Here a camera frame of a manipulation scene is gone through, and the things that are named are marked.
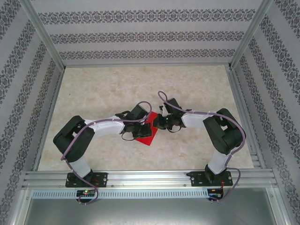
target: beige marble surface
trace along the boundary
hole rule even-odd
[[[207,112],[224,107],[240,121],[223,66],[67,68],[38,169],[69,170],[52,140],[74,115],[107,118],[142,100],[159,112],[158,90],[185,109]],[[205,129],[185,128],[175,134],[158,130],[151,146],[126,142],[120,135],[96,138],[85,157],[93,170],[204,169],[213,151]],[[247,145],[229,166],[253,168]]]

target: perforated metal strip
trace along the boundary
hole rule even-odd
[[[75,199],[77,190],[34,190],[32,199]],[[100,190],[102,199],[206,198],[207,189]]]

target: damask wall pattern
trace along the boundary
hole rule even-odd
[[[18,1],[0,3],[0,225],[32,169],[61,72]]]
[[[32,1],[66,65],[227,63],[261,0],[64,3]]]
[[[291,18],[295,5],[294,0],[271,4],[235,72],[266,165],[274,169],[292,224],[300,224],[300,44],[299,23]]]

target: purple cable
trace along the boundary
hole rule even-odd
[[[151,106],[151,104],[150,104],[149,102],[147,102],[147,101],[141,101],[141,102],[139,102],[139,103],[136,104],[136,105],[140,105],[141,103],[147,103],[147,104],[150,106],[150,110],[149,110],[147,116],[145,116],[144,118],[139,119],[139,120],[103,119],[103,120],[97,120],[97,121],[95,121],[95,122],[89,123],[89,124],[85,125],[85,126],[78,132],[78,134],[74,137],[74,139],[71,141],[71,143],[70,143],[69,146],[67,147],[66,151],[65,151],[64,154],[62,155],[61,160],[65,160],[65,161],[66,161],[66,164],[67,164],[68,167],[71,169],[71,171],[74,173],[74,175],[75,175],[78,179],[80,179],[81,181],[83,181],[84,183],[86,183],[86,184],[88,184],[89,186],[91,186],[92,188],[94,188],[95,191],[96,191],[96,193],[97,193],[96,198],[92,199],[92,200],[89,201],[89,202],[83,203],[84,205],[91,204],[91,203],[93,203],[94,201],[96,201],[96,200],[98,199],[98,197],[99,197],[99,191],[98,191],[98,188],[95,187],[93,184],[89,183],[88,181],[86,181],[85,179],[81,178],[81,177],[78,175],[78,173],[76,173],[76,172],[74,171],[74,169],[72,168],[71,164],[66,160],[66,155],[70,152],[70,150],[71,150],[73,144],[74,144],[75,141],[78,139],[78,137],[82,134],[82,132],[83,132],[86,128],[88,128],[89,126],[91,126],[91,125],[94,125],[94,124],[97,124],[97,123],[100,123],[100,122],[105,122],[105,121],[111,121],[111,122],[113,122],[113,121],[118,121],[118,122],[141,122],[141,121],[143,121],[143,120],[147,120],[147,119],[149,118],[151,112],[152,112],[152,106]],[[79,204],[82,204],[82,202],[80,201],[80,199],[81,199],[81,196],[78,198],[78,202],[79,202]]]
[[[224,200],[228,195],[230,195],[230,193],[234,190],[234,188],[237,186],[237,184],[238,184],[238,182],[239,182],[239,180],[240,180],[240,170],[239,170],[238,168],[227,167],[227,165],[228,165],[230,159],[232,158],[233,154],[235,154],[236,152],[238,152],[239,150],[241,150],[241,148],[243,148],[244,145],[245,145],[246,136],[245,136],[245,133],[244,133],[243,128],[240,126],[240,124],[239,124],[238,122],[236,122],[235,120],[229,118],[228,116],[224,116],[224,115],[222,115],[222,114],[214,113],[214,112],[195,112],[195,111],[193,112],[193,111],[183,110],[183,109],[181,109],[181,108],[179,108],[179,107],[176,107],[176,106],[174,106],[174,105],[168,103],[168,102],[167,102],[168,96],[167,96],[163,91],[160,90],[157,94],[158,94],[158,96],[160,97],[160,99],[161,99],[164,103],[166,103],[167,105],[173,107],[174,109],[180,110],[180,111],[182,111],[182,112],[184,112],[184,113],[190,113],[190,114],[200,114],[200,115],[219,116],[219,117],[222,117],[222,118],[224,118],[224,119],[230,121],[231,123],[233,123],[234,125],[236,125],[237,128],[240,130],[240,132],[241,132],[241,134],[242,134],[242,137],[243,137],[243,141],[242,141],[242,143],[240,144],[240,146],[239,146],[235,151],[233,151],[233,152],[230,153],[228,159],[227,159],[226,162],[225,162],[225,167],[226,167],[227,169],[234,169],[234,170],[237,170],[238,173],[239,173],[239,175],[238,175],[238,178],[237,178],[237,180],[236,180],[234,186],[227,192],[227,194],[226,194],[222,199],[219,200],[219,202],[222,201],[222,200]]]

